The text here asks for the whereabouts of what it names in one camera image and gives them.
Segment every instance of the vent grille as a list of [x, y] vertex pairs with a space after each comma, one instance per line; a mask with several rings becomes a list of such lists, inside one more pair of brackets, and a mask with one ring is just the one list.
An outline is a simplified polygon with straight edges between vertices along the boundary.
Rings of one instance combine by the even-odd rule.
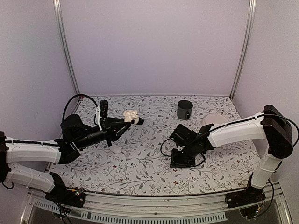
[[[51, 202], [35, 199], [34, 205], [38, 208], [59, 213], [59, 208]], [[81, 211], [78, 217], [88, 221], [101, 224], [208, 224], [226, 221], [224, 212], [196, 217], [176, 217], [176, 218], [138, 218], [102, 215], [95, 212]]]

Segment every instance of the floral tablecloth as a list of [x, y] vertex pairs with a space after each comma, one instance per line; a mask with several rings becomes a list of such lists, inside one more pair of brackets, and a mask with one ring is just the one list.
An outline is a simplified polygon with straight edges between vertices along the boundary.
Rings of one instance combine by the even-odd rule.
[[[201, 119], [209, 113], [223, 114], [230, 121], [239, 119], [228, 97], [199, 96], [107, 96], [93, 97], [98, 104], [109, 101], [110, 117], [123, 118], [123, 112], [136, 109], [145, 122], [133, 125], [115, 144], [120, 154], [109, 150], [105, 142], [81, 152], [72, 164], [52, 164], [67, 186], [89, 191], [125, 195], [186, 195], [219, 192], [245, 187], [260, 158], [251, 141], [238, 142], [208, 151], [206, 162], [191, 169], [170, 168], [170, 159], [160, 153], [161, 143], [178, 124], [198, 131]], [[177, 103], [190, 100], [194, 107], [189, 120], [177, 118]], [[85, 124], [94, 126], [95, 108], [83, 99], [76, 113]], [[174, 143], [165, 144], [170, 154]]]

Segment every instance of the mug handle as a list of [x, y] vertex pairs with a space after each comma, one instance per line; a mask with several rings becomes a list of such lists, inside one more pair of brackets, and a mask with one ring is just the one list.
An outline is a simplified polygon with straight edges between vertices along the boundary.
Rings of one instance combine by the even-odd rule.
[[190, 113], [189, 113], [189, 111], [186, 112], [186, 117], [187, 117], [186, 119], [189, 119], [189, 118], [190, 118]]

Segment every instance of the black cable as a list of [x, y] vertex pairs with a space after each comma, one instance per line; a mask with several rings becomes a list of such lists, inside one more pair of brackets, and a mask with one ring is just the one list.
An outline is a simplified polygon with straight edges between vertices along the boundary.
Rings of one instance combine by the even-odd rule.
[[44, 145], [44, 146], [59, 146], [58, 144], [51, 144], [47, 142], [40, 141], [22, 141], [22, 140], [13, 140], [13, 141], [5, 141], [5, 143], [21, 143], [21, 144], [36, 144], [36, 145]]
[[64, 218], [62, 217], [62, 213], [64, 214], [65, 218], [69, 221], [70, 224], [72, 224], [70, 218], [67, 216], [67, 214], [65, 213], [64, 211], [64, 208], [61, 204], [58, 204], [57, 202], [53, 201], [55, 203], [55, 205], [59, 208], [59, 212], [60, 212], [60, 217], [61, 217], [61, 221], [63, 221], [64, 224], [67, 224], [65, 221], [64, 221]]
[[205, 155], [204, 155], [203, 153], [200, 153], [200, 154], [201, 154], [203, 160], [202, 160], [199, 164], [191, 165], [191, 167], [197, 167], [197, 166], [203, 164], [203, 163], [206, 161], [206, 157], [205, 157]]
[[[63, 115], [62, 115], [62, 122], [64, 122], [64, 118], [65, 118], [65, 113], [66, 113], [66, 109], [67, 109], [67, 107], [69, 106], [70, 102], [71, 102], [74, 98], [76, 98], [76, 97], [86, 97], [86, 98], [90, 99], [90, 100], [94, 103], [94, 105], [95, 105], [96, 107], [98, 107], [97, 102], [96, 102], [93, 98], [91, 98], [90, 96], [88, 96], [88, 95], [86, 95], [86, 94], [81, 94], [81, 93], [80, 93], [80, 94], [76, 94], [75, 96], [73, 96], [72, 98], [70, 98], [69, 101], [66, 103], [65, 108], [64, 108], [64, 113], [63, 113]], [[97, 116], [97, 114], [94, 115], [93, 121], [94, 121], [95, 125], [98, 125], [98, 124], [96, 123], [96, 116]]]
[[160, 146], [160, 152], [161, 152], [161, 154], [162, 154], [163, 156], [166, 156], [166, 157], [175, 157], [175, 156], [179, 155], [179, 154], [181, 153], [180, 151], [179, 151], [177, 154], [175, 154], [175, 155], [166, 155], [166, 154], [163, 153], [163, 151], [162, 151], [162, 146], [163, 146], [164, 143], [167, 142], [168, 140], [171, 140], [171, 139], [166, 139], [166, 140], [161, 144], [161, 146]]
[[[298, 141], [299, 141], [299, 128], [298, 128], [298, 126], [296, 125], [296, 123], [294, 122], [294, 121], [292, 121], [291, 119], [289, 119], [289, 118], [286, 118], [286, 117], [284, 117], [284, 116], [280, 116], [280, 115], [276, 115], [276, 114], [260, 114], [260, 115], [258, 115], [257, 117], [259, 118], [259, 117], [264, 117], [264, 116], [269, 116], [269, 117], [279, 117], [279, 118], [281, 118], [281, 119], [284, 119], [284, 120], [287, 120], [287, 121], [289, 121], [289, 122], [291, 122], [294, 126], [295, 126], [295, 128], [296, 128], [296, 130], [297, 130], [297, 139], [296, 139], [296, 141], [295, 141], [295, 143], [293, 144], [293, 147], [295, 147], [295, 145], [298, 143]], [[208, 131], [208, 132], [206, 132], [206, 133], [204, 133], [204, 134], [200, 134], [195, 140], [193, 140], [190, 144], [194, 144], [194, 143], [196, 143], [196, 141], [198, 141], [199, 139], [201, 139], [201, 138], [203, 138], [203, 137], [205, 137], [205, 136], [207, 136], [207, 135], [209, 135], [211, 132], [213, 132], [213, 131], [216, 131], [216, 130], [218, 130], [218, 129], [220, 129], [220, 128], [223, 128], [223, 127], [225, 127], [225, 126], [229, 126], [229, 125], [234, 125], [234, 124], [238, 124], [238, 123], [242, 123], [242, 122], [246, 122], [246, 121], [250, 121], [250, 120], [254, 120], [254, 119], [256, 119], [256, 117], [251, 117], [251, 118], [247, 118], [247, 119], [243, 119], [243, 120], [237, 120], [237, 121], [233, 121], [233, 122], [230, 122], [230, 123], [228, 123], [228, 124], [226, 124], [226, 125], [221, 125], [221, 126], [218, 126], [218, 127], [216, 127], [216, 128], [214, 128], [214, 129], [212, 129], [212, 130], [210, 130], [210, 131]]]
[[14, 183], [11, 183], [11, 187], [6, 186], [3, 182], [2, 182], [2, 185], [3, 185], [5, 188], [9, 189], [9, 190], [11, 190], [12, 188], [14, 188]]
[[272, 198], [271, 198], [271, 201], [270, 201], [268, 207], [263, 211], [263, 213], [258, 213], [256, 217], [260, 217], [261, 215], [265, 214], [265, 212], [270, 208], [270, 206], [273, 202], [273, 199], [274, 199], [274, 186], [273, 186], [273, 183], [270, 180], [268, 180], [268, 181], [272, 186]]

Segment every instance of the white wall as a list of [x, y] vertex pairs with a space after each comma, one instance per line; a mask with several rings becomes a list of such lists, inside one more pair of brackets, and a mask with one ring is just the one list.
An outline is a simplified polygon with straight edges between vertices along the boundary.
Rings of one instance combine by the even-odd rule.
[[229, 95], [249, 0], [64, 0], [80, 90]]
[[[25, 140], [57, 138], [73, 94], [53, 1], [0, 0], [0, 130]], [[18, 222], [26, 192], [0, 185], [1, 224]]]
[[[299, 124], [299, 1], [257, 1], [256, 16], [234, 103], [245, 117], [273, 104]], [[264, 145], [257, 143], [261, 153]], [[299, 220], [299, 146], [278, 171], [294, 223]]]

